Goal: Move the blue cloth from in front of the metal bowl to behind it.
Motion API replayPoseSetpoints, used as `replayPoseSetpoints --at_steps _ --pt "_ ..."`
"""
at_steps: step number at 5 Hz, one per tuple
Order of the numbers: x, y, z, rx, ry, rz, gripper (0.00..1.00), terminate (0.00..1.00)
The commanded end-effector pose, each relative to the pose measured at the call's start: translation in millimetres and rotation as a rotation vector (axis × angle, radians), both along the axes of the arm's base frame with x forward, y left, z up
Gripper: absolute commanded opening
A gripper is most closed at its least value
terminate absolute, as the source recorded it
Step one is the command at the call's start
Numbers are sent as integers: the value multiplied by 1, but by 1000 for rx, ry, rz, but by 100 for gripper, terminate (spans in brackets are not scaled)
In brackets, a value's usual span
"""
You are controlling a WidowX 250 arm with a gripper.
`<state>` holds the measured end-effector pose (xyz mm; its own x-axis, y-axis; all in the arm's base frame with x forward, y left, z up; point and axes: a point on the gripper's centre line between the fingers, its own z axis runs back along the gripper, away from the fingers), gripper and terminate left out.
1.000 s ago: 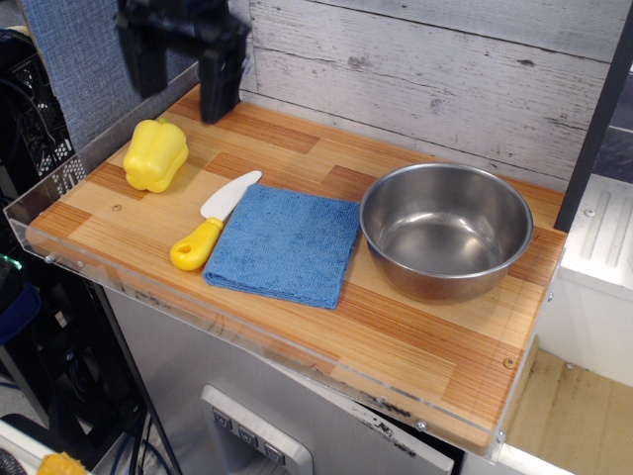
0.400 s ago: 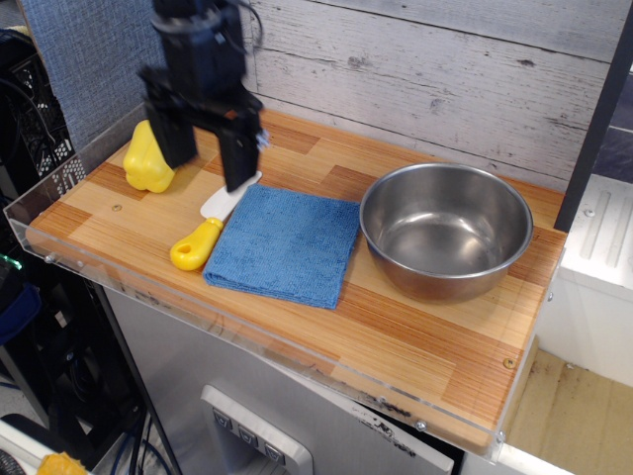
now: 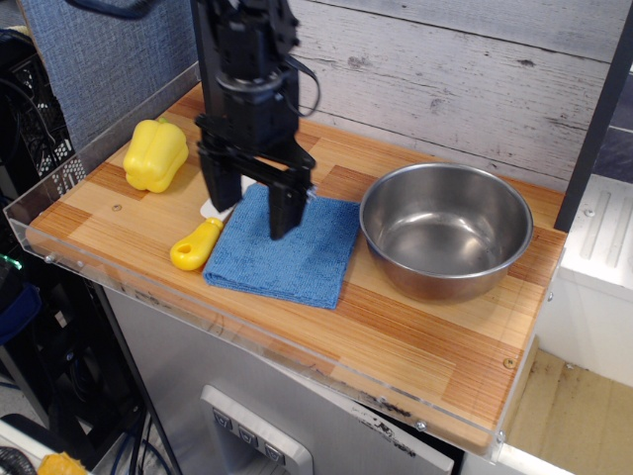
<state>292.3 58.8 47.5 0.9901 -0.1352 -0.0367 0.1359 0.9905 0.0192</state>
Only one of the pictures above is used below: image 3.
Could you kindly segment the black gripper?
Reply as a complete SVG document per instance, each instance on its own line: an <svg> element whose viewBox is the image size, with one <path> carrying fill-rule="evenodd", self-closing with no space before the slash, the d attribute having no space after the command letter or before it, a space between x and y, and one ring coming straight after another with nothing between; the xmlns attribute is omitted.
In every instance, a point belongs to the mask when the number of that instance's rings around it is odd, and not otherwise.
<svg viewBox="0 0 633 475"><path fill-rule="evenodd" d="M215 84L223 108L196 119L199 155L212 204L227 211L242 198L241 177L269 186L269 227L283 238L303 219L315 160L298 145L298 68L276 68L255 80L218 73Z"/></svg>

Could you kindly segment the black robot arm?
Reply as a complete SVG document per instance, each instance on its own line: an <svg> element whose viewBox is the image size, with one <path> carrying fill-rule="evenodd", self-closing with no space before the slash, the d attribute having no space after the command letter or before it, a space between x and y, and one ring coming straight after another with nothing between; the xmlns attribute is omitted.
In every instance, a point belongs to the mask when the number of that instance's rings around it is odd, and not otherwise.
<svg viewBox="0 0 633 475"><path fill-rule="evenodd" d="M285 1L192 4L205 111L196 124L203 176L213 205L242 198L241 179L268 188L270 236L296 228L316 162L296 141L301 73L294 59L299 22Z"/></svg>

